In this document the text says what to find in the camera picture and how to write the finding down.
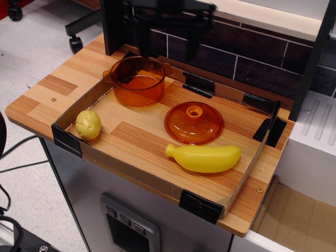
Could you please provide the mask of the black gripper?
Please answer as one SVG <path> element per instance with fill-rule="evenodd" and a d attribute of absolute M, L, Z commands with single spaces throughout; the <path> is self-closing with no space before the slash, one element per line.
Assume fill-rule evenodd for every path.
<path fill-rule="evenodd" d="M 217 6 L 201 1 L 123 1 L 128 22 L 135 29 L 140 55 L 150 54 L 150 29 L 187 30 L 185 60 L 192 60 L 204 34 L 213 27 Z"/>

